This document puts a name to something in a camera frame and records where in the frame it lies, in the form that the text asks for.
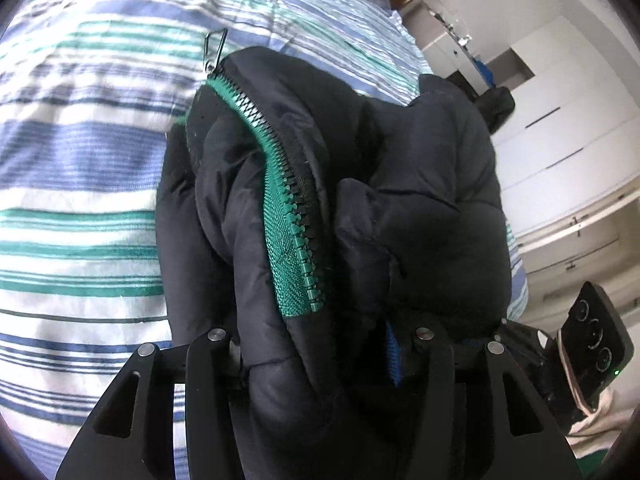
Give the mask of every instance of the striped bedding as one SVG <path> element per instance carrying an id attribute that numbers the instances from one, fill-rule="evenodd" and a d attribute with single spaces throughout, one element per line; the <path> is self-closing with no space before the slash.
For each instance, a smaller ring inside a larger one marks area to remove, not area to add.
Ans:
<path id="1" fill-rule="evenodd" d="M 0 412 L 49 478 L 137 346 L 170 344 L 154 234 L 164 132 L 221 27 L 227 52 L 268 46 L 392 102 L 430 71 L 399 16 L 365 0 L 27 0 L 0 43 Z M 174 412 L 188 478 L 184 388 Z"/>

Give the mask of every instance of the camera lens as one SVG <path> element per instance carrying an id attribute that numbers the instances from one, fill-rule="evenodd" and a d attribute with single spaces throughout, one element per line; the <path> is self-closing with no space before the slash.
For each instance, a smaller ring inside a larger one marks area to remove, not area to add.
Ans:
<path id="1" fill-rule="evenodd" d="M 602 327 L 600 326 L 600 321 L 592 319 L 587 326 L 587 330 L 587 347 L 589 350 L 594 350 L 602 341 Z"/>
<path id="2" fill-rule="evenodd" d="M 611 366 L 611 350 L 607 347 L 601 348 L 596 359 L 596 370 L 606 372 Z"/>
<path id="3" fill-rule="evenodd" d="M 575 318 L 578 321 L 584 321 L 589 317 L 589 303 L 584 300 L 580 300 L 580 303 L 576 306 Z"/>

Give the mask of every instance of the zipper slider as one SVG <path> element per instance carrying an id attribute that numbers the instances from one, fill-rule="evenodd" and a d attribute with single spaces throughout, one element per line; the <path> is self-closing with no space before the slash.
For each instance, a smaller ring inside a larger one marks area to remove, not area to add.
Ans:
<path id="1" fill-rule="evenodd" d="M 213 34 L 217 34 L 222 32 L 220 36 L 220 41 L 218 42 L 218 51 L 215 56 L 209 55 L 209 38 Z M 221 28 L 219 30 L 214 30 L 213 32 L 208 32 L 204 37 L 204 53 L 202 56 L 202 64 L 204 66 L 204 72 L 207 74 L 207 78 L 212 77 L 220 68 L 220 57 L 222 56 L 222 48 L 225 46 L 226 35 L 228 33 L 228 29 Z"/>

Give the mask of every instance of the green zipper tape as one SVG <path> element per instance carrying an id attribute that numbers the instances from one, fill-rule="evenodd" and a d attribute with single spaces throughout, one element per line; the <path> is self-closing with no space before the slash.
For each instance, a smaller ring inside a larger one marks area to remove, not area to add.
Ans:
<path id="1" fill-rule="evenodd" d="M 222 72 L 209 85 L 236 111 L 266 158 L 264 174 L 264 237 L 276 301 L 283 317 L 302 316 L 322 308 L 316 264 L 299 213 L 301 197 L 280 139 L 254 103 Z"/>

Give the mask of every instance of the silver rivet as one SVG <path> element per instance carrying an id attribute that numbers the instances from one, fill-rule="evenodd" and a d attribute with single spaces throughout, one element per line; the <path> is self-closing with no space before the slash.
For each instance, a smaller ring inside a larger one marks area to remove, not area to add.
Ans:
<path id="1" fill-rule="evenodd" d="M 500 355 L 504 352 L 504 346 L 497 341 L 489 341 L 489 344 L 486 346 L 488 351 L 494 355 Z"/>
<path id="2" fill-rule="evenodd" d="M 435 337 L 435 334 L 431 330 L 423 326 L 415 331 L 415 335 L 418 336 L 418 339 L 423 341 L 431 341 Z"/>
<path id="3" fill-rule="evenodd" d="M 156 346 L 153 343 L 142 343 L 142 345 L 138 347 L 138 355 L 140 357 L 146 357 L 155 351 Z"/>
<path id="4" fill-rule="evenodd" d="M 226 337 L 226 332 L 223 328 L 214 328 L 209 330 L 207 337 L 210 341 L 222 341 Z"/>

